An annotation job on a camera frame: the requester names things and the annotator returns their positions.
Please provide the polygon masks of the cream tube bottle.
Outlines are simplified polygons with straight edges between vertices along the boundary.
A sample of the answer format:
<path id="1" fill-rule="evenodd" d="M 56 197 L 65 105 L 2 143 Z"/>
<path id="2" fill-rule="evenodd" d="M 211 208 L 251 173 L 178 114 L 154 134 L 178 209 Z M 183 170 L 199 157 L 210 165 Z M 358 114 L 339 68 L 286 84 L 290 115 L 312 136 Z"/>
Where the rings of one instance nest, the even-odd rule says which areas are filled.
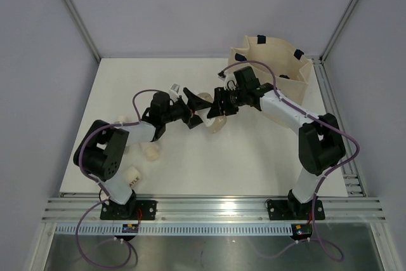
<path id="1" fill-rule="evenodd" d="M 159 145 L 156 142 L 140 143 L 141 152 L 147 161 L 156 161 L 159 159 Z"/>

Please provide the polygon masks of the beige canvas tote bag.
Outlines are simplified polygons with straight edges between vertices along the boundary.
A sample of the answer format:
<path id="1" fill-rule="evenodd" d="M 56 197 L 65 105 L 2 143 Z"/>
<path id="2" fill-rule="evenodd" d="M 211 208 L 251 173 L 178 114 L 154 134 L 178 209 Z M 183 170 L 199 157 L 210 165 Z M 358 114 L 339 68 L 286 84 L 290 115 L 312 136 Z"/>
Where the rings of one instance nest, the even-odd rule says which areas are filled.
<path id="1" fill-rule="evenodd" d="M 245 36 L 243 47 L 231 49 L 228 64 L 246 60 L 269 66 L 275 74 L 278 90 L 294 103 L 302 104 L 313 63 L 301 50 L 283 39 Z"/>

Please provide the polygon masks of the pale bottle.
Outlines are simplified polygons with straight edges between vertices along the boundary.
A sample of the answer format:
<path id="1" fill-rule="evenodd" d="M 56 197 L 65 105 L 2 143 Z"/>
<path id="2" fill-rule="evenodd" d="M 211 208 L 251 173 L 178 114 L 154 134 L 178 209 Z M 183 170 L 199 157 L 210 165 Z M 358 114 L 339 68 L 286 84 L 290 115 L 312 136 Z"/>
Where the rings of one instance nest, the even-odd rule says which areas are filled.
<path id="1" fill-rule="evenodd" d="M 124 126 L 125 124 L 132 123 L 132 120 L 124 115 L 119 115 L 116 117 L 114 124 L 118 124 L 119 126 Z"/>

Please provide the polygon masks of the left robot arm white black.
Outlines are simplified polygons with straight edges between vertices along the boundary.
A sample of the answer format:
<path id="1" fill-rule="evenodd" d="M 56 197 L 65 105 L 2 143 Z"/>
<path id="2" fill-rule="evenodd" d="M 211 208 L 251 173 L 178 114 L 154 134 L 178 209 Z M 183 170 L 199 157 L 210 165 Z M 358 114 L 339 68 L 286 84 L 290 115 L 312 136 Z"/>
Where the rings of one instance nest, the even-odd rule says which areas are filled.
<path id="1" fill-rule="evenodd" d="M 166 131 L 166 125 L 181 120 L 192 129 L 204 122 L 198 112 L 212 103 L 185 88 L 183 96 L 175 88 L 170 92 L 153 90 L 153 97 L 144 113 L 137 113 L 136 122 L 108 123 L 95 120 L 73 156 L 81 173 L 94 181 L 106 199 L 101 200 L 102 220 L 135 220 L 142 213 L 155 218 L 152 201 L 138 201 L 135 191 L 119 173 L 126 147 L 136 143 L 156 142 Z"/>

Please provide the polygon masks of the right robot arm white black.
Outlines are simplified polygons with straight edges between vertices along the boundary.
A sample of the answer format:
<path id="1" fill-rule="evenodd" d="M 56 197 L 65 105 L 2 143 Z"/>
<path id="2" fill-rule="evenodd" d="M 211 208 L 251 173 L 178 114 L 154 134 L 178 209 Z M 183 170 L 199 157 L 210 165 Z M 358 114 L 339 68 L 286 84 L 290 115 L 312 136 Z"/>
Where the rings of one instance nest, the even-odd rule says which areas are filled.
<path id="1" fill-rule="evenodd" d="M 328 170 L 346 153 L 336 117 L 330 113 L 319 116 L 307 111 L 283 95 L 275 84 L 260 83 L 250 66 L 231 74 L 222 70 L 218 75 L 224 82 L 232 82 L 233 87 L 215 88 L 208 118 L 231 116 L 247 105 L 276 117 L 298 136 L 302 169 L 282 210 L 293 219 L 307 219 L 315 210 L 318 189 Z"/>

